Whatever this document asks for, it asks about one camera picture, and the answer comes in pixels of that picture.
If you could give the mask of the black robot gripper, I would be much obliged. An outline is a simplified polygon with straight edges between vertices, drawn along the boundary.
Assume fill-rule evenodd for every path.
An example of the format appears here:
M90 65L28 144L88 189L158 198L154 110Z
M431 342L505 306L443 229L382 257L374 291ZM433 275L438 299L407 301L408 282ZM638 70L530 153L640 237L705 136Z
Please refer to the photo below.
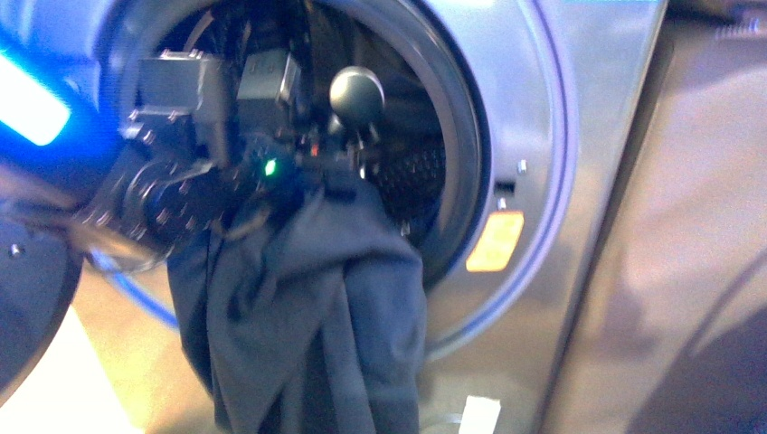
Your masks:
M143 58L132 123L148 159L128 184L130 198L355 193L345 122L319 124L307 74L284 50L251 54L242 66L199 51Z

